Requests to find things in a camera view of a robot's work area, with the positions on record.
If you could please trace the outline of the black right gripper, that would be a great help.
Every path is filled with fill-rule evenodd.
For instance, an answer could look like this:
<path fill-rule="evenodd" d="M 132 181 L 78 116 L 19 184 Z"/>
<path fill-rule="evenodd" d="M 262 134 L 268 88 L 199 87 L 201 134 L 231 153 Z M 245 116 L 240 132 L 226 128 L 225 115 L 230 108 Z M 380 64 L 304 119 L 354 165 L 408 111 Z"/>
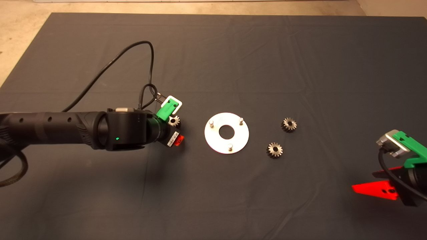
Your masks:
<path fill-rule="evenodd" d="M 403 166 L 389 168 L 397 178 L 401 179 L 405 184 L 414 188 L 424 196 L 427 194 L 427 165 L 421 164 L 415 168 L 406 169 Z M 391 179 L 390 175 L 385 170 L 380 170 L 372 173 L 377 179 Z M 399 197 L 405 206 L 418 207 L 426 200 L 413 194 L 404 187 L 397 187 L 398 193 L 394 185 L 389 180 L 374 181 L 363 184 L 355 184 L 351 186 L 355 193 L 368 195 L 377 198 L 388 200 L 397 200 Z"/>

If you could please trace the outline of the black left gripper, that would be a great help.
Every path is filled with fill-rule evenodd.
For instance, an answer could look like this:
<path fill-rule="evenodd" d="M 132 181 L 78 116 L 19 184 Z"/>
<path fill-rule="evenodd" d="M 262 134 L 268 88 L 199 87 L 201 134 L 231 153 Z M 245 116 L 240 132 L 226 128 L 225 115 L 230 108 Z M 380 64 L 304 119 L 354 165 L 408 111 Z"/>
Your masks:
<path fill-rule="evenodd" d="M 148 118 L 148 143 L 159 142 L 164 146 L 180 146 L 184 136 L 180 130 L 157 117 Z"/>

